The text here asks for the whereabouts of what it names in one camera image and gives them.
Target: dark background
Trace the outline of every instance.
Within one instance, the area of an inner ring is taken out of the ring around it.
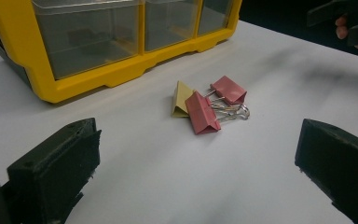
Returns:
[[[295,36],[329,48],[358,54],[337,39],[334,21],[307,27],[307,11],[331,0],[242,0],[240,19],[286,35]]]

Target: yellow storage bin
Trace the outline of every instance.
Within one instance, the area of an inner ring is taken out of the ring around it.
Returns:
[[[0,0],[0,45],[58,103],[234,34],[241,0]]]

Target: yellow plastic frame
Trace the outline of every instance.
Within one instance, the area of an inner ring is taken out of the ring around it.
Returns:
[[[44,101],[58,103],[101,86],[115,87],[140,77],[146,69],[157,63],[187,52],[203,52],[230,38],[237,26],[241,0],[233,0],[226,29],[197,36],[202,1],[199,2],[193,38],[163,49],[145,52],[145,20],[142,20],[145,17],[145,4],[142,4],[139,6],[140,51],[137,56],[60,80],[54,78],[50,68],[31,0],[0,0],[0,38],[8,57],[24,67],[34,93]]]

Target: pink binder clip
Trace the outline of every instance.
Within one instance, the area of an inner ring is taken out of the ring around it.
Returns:
[[[224,100],[229,105],[240,105],[245,100],[246,90],[235,83],[226,76],[221,77],[214,84],[211,84],[213,91],[208,93],[205,97],[216,94],[220,99]]]
[[[186,100],[188,115],[190,116],[195,134],[216,133],[220,130],[220,123],[211,107],[211,101],[194,93]]]

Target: white table surface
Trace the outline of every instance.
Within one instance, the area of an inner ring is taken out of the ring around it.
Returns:
[[[206,93],[223,75],[248,91],[249,120],[195,135],[171,118],[178,80]],[[240,21],[213,49],[57,105],[0,58],[0,184],[16,159],[91,117],[102,162],[67,224],[351,223],[294,161],[303,119],[358,136],[358,56]]]

